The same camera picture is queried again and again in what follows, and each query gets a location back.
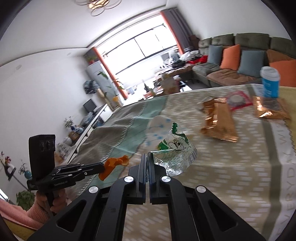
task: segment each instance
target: monitor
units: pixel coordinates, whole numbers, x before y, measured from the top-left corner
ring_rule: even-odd
[[[94,113],[94,110],[97,108],[96,104],[93,102],[92,99],[90,99],[89,101],[87,101],[83,105],[83,107],[87,111],[87,113],[89,113],[89,112],[93,112]]]
[[[164,53],[164,54],[161,55],[161,58],[162,58],[163,61],[166,61],[169,57],[170,57],[169,53]]]

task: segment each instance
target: gray curtain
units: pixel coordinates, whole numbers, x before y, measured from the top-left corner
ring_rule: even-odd
[[[177,8],[170,8],[161,11],[161,13],[173,29],[183,50],[190,48],[191,43],[189,37],[193,35],[193,32],[179,10]]]

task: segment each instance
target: potted plant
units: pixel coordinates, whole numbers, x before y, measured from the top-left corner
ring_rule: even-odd
[[[96,56],[89,56],[87,57],[87,62],[89,63],[89,65],[95,63],[97,61],[97,57]]]
[[[103,73],[102,71],[100,71],[98,73],[98,75],[102,75],[104,78],[108,79],[108,76]],[[121,102],[120,98],[119,98],[119,95],[116,93],[117,92],[117,88],[114,84],[114,82],[110,82],[109,85],[106,85],[107,88],[109,88],[109,91],[105,92],[104,95],[107,97],[107,94],[108,97],[110,99],[112,99],[115,103],[117,103],[119,106],[122,106],[123,103]]]
[[[35,201],[35,195],[29,191],[17,193],[17,205],[28,211]]]
[[[69,119],[65,118],[64,125],[66,128],[71,128],[73,126],[73,120],[71,119],[71,116]]]
[[[20,175],[25,175],[25,178],[27,180],[31,180],[32,179],[32,173],[28,170],[27,167],[25,167],[25,165],[27,165],[27,163],[23,163],[22,159],[21,159],[22,165],[20,166],[19,169],[19,174]]]

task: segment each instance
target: pink sleeve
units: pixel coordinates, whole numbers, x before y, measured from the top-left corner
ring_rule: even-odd
[[[39,206],[36,199],[33,206],[27,211],[28,217],[37,222],[45,224],[49,220],[49,214]]]
[[[41,221],[37,218],[31,218],[28,213],[19,206],[12,205],[5,200],[0,199],[0,214],[3,218],[19,224],[24,227],[28,227],[37,230],[42,227]]]

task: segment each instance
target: white lid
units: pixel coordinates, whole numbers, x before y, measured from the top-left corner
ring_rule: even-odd
[[[270,81],[279,81],[281,77],[275,68],[269,66],[262,67],[260,75],[262,78]]]

